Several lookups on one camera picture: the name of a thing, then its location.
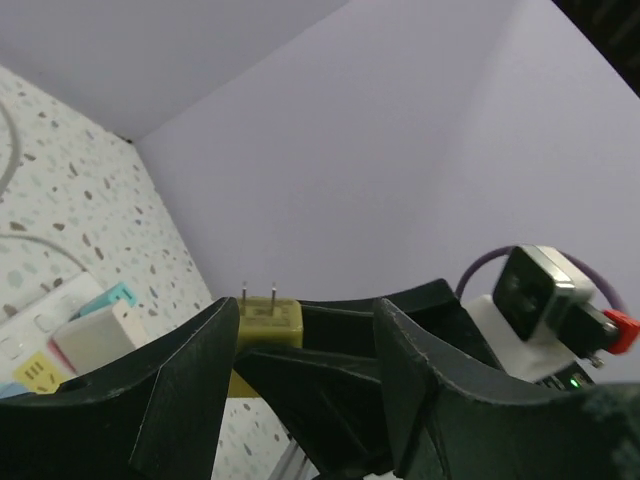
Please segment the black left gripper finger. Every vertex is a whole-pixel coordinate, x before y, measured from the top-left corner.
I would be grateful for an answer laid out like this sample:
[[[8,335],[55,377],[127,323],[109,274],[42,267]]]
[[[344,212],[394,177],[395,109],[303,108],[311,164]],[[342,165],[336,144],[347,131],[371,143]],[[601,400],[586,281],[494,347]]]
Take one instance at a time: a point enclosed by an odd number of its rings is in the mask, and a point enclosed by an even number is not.
[[[638,478],[638,385],[560,391],[518,380],[387,299],[375,301],[373,327],[397,477]]]
[[[53,394],[2,400],[2,478],[211,478],[238,328],[221,298]]]

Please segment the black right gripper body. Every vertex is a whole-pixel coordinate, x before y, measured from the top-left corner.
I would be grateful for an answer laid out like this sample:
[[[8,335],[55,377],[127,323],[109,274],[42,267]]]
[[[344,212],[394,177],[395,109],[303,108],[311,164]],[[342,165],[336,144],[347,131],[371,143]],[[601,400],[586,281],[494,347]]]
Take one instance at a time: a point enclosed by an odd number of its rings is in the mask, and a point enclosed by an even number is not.
[[[586,370],[569,358],[535,361],[529,374],[532,383],[556,390],[580,390],[595,384]]]

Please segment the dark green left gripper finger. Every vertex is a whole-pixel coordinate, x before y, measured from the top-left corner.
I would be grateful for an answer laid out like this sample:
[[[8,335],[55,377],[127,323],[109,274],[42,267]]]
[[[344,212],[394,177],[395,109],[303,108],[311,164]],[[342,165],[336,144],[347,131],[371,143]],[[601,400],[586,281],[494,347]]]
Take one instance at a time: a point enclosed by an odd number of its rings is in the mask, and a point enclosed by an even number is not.
[[[385,296],[423,330],[501,371],[496,355],[452,288],[436,279]],[[302,300],[303,361],[299,373],[377,373],[373,328],[376,299]]]
[[[279,417],[319,479],[363,479],[393,470],[376,360],[256,347],[240,353],[234,368]]]

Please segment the white charger block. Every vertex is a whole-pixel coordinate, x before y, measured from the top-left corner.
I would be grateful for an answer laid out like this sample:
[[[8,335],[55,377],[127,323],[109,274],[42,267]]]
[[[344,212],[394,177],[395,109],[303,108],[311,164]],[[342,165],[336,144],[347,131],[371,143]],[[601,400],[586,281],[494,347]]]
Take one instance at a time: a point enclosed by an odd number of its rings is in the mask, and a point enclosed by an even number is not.
[[[77,375],[118,360],[149,342],[137,311],[125,300],[69,321],[52,342]]]

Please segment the yellow plug adapter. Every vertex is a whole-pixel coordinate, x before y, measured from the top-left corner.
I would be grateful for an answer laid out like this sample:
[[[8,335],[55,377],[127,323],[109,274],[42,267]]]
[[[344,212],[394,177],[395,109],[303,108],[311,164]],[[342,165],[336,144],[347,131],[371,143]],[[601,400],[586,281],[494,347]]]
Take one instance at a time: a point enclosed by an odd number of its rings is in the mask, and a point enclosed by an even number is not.
[[[242,282],[237,298],[240,322],[236,356],[257,346],[303,346],[303,313],[298,300],[279,297],[276,283],[269,296],[249,296],[248,283]]]

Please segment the teal plug adapter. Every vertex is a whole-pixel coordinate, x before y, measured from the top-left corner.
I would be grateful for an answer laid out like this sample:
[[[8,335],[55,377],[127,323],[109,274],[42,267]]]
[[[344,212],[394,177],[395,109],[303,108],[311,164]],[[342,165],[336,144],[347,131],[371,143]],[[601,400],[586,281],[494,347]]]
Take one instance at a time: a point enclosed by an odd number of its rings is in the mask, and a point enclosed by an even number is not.
[[[125,282],[119,282],[101,293],[89,303],[82,306],[72,317],[71,320],[83,317],[96,310],[109,307],[120,300],[124,300],[130,307],[137,304],[137,297]]]

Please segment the white multicolour power strip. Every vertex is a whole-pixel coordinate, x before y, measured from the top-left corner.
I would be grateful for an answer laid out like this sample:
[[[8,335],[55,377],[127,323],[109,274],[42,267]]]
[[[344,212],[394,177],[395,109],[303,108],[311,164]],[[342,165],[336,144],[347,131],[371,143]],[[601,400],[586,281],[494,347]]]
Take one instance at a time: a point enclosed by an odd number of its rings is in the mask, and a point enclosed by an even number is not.
[[[55,330],[104,288],[82,272],[18,311],[1,326],[1,381],[36,394],[51,394],[75,377],[50,345]]]

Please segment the light blue plug adapter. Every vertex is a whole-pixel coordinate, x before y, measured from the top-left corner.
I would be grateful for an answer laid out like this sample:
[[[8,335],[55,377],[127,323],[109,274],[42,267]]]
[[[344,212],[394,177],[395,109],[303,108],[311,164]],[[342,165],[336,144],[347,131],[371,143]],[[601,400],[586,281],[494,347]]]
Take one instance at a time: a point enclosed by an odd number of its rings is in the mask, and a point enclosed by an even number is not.
[[[19,382],[1,382],[0,383],[0,398],[6,399],[24,394],[29,394],[30,390]]]

